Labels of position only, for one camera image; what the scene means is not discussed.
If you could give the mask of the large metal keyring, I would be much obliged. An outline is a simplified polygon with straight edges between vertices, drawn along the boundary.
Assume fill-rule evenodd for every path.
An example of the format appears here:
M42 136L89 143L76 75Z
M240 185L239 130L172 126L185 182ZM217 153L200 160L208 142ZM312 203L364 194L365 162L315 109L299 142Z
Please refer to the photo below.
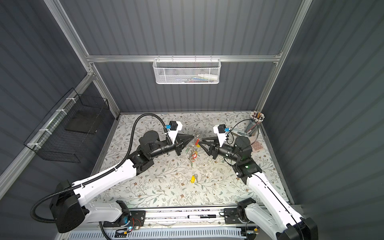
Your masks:
M198 131L196 131L194 134L195 136L194 140L191 141L187 147L187 150L186 150L186 154L187 154L187 157L188 157L188 161L189 161L189 166L192 168L193 165L194 165L194 162L196 159L192 159L192 155L197 152L198 153L198 145L199 145L199 140L200 140L200 133Z

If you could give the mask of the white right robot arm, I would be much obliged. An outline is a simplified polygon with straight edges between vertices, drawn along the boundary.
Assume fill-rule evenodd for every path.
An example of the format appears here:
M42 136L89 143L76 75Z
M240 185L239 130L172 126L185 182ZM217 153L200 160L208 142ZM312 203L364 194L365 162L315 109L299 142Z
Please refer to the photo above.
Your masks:
M237 206L239 219L253 222L273 240L317 240L318 226L311 218L304 218L273 188L262 169L252 158L252 146L247 137L238 137L234 145L220 143L218 137L199 141L201 148L216 159L223 157L235 174L254 191L266 210L248 198Z

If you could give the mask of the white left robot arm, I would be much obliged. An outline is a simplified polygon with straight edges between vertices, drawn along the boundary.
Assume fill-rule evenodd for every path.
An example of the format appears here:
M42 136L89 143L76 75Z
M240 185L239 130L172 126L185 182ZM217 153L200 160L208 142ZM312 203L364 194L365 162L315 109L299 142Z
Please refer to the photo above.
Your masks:
M111 187L142 174L154 164L155 158L170 152L180 155L193 139L193 135L167 134L166 139L160 141L157 132L149 131L139 139L138 148L120 163L74 183L59 183L49 205L52 222L58 232L70 232L83 223L129 224L130 211L122 201L98 206L93 199Z

